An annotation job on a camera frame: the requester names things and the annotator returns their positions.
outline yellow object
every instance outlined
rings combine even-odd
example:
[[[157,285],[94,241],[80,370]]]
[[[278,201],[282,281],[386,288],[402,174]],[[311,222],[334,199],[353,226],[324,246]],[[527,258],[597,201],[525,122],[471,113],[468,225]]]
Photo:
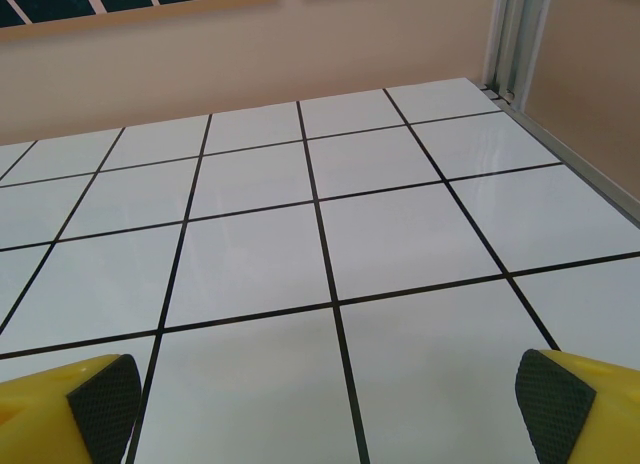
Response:
[[[527,351],[516,394],[541,463],[640,462],[639,371],[560,351]]]
[[[117,443],[117,449],[113,449],[113,429],[105,428],[104,436],[96,432],[97,426],[115,422],[114,413],[123,415],[124,401],[120,397],[116,397],[115,403],[110,401],[114,391],[129,399],[125,419],[118,421],[120,429],[116,432],[120,441],[121,436],[126,439]],[[137,401],[132,403],[136,393]],[[131,356],[96,357],[1,383],[0,462],[91,463],[97,459],[92,460],[90,444],[104,445],[103,439],[112,446],[107,449],[110,455],[124,452],[139,395],[138,371]],[[128,429],[122,430],[123,422]]]

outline wooden frame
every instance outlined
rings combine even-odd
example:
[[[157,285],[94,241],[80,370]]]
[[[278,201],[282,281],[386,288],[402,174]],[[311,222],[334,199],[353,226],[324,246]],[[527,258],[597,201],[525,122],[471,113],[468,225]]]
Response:
[[[137,24],[155,19],[188,16],[222,9],[236,9],[270,2],[275,2],[275,0],[195,0],[75,17],[72,19],[61,19],[58,21],[40,22],[37,24],[23,24],[21,26],[1,28],[0,42],[29,39],[32,37],[45,37],[89,29],[100,29],[119,26],[121,24]]]

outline textured pad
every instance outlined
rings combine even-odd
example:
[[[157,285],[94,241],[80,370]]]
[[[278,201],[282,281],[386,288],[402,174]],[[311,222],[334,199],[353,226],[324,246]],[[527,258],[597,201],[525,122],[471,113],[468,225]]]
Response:
[[[119,463],[140,404],[140,375],[133,357],[118,357],[67,400],[94,464]]]
[[[520,361],[516,397],[540,464],[566,464],[596,391],[530,349]]]

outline beige wall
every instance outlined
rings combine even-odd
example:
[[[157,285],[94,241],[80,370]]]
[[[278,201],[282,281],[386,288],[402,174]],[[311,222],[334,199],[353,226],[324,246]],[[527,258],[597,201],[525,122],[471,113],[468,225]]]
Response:
[[[526,113],[640,199],[640,0],[552,0]]]
[[[0,45],[0,143],[467,76],[493,0],[276,4]]]

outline floor tile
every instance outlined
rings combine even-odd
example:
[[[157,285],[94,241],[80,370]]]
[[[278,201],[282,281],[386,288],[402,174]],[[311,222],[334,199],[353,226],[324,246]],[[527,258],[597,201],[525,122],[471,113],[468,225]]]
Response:
[[[98,175],[63,237],[184,219],[196,160]]]
[[[640,369],[640,259],[517,279],[565,352]]]
[[[29,149],[31,142],[22,142],[20,144],[10,144],[8,146],[0,146],[0,176],[9,169],[22,155],[24,151]]]
[[[2,184],[36,181],[95,171],[119,129],[38,141],[2,180]]]
[[[0,351],[155,329],[179,233],[171,226],[58,244]]]
[[[558,161],[503,113],[430,122],[414,128],[450,179]]]
[[[510,270],[640,249],[640,231],[565,167],[453,187]]]
[[[328,309],[168,334],[137,464],[359,463]]]
[[[13,306],[48,246],[0,252],[0,322]]]
[[[538,462],[514,382],[546,344],[505,282],[342,314],[371,462]]]
[[[89,176],[0,189],[0,249],[53,239]]]
[[[190,223],[167,325],[329,300],[313,205]]]
[[[441,184],[328,201],[321,208],[340,298],[498,272]]]
[[[309,141],[309,151],[321,198],[439,180],[404,127]]]
[[[208,116],[127,127],[105,169],[197,156]]]
[[[471,81],[451,79],[389,89],[409,122],[499,110]]]
[[[230,151],[302,139],[295,102],[222,112],[211,118],[205,152]]]
[[[153,337],[144,337],[5,359],[0,361],[0,382],[106,354],[131,354],[136,360],[141,380],[144,381],[152,347]]]
[[[191,217],[311,199],[301,142],[202,160]]]
[[[402,119],[382,91],[302,101],[307,137],[362,131],[402,124]]]

